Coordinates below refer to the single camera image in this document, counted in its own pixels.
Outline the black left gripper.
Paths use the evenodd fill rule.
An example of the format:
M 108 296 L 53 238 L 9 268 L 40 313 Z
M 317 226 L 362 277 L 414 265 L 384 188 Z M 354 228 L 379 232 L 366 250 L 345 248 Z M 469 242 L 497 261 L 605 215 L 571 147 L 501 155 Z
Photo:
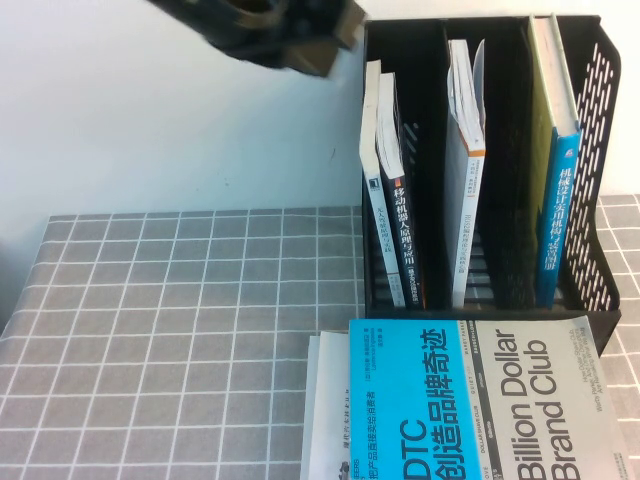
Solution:
M 224 54 L 271 69 L 326 78 L 342 49 L 352 49 L 366 20 L 354 0 L 287 1 L 276 24 L 221 46 Z

